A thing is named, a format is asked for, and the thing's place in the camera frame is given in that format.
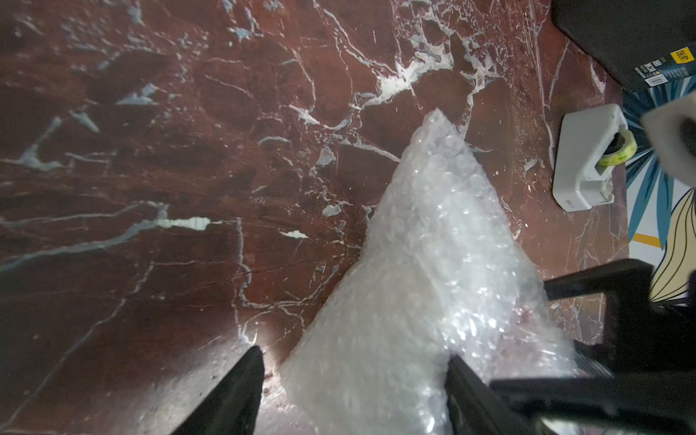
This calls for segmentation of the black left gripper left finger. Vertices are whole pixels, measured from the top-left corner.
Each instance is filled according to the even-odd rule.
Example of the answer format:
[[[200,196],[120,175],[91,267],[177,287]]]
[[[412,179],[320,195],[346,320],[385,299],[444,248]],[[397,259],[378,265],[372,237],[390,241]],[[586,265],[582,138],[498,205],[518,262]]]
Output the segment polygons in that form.
[[[264,379],[263,353],[255,345],[173,434],[253,434]]]

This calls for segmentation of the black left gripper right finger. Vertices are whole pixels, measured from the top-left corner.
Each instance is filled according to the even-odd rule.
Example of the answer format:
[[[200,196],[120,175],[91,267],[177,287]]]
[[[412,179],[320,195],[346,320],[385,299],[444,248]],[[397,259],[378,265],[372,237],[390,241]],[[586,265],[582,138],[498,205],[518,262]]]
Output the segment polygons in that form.
[[[543,422],[515,413],[458,355],[444,384],[454,434],[549,434]]]

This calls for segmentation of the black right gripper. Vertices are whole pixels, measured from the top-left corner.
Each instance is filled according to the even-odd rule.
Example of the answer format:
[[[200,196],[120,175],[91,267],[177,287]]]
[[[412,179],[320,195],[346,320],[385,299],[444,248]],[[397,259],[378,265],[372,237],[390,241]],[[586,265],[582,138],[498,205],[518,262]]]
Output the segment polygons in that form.
[[[603,294],[598,344],[576,343],[582,364],[614,378],[497,380],[491,390],[533,422],[542,418],[644,434],[695,433],[695,274],[686,296],[650,300],[654,268],[614,261],[544,282],[549,301]]]

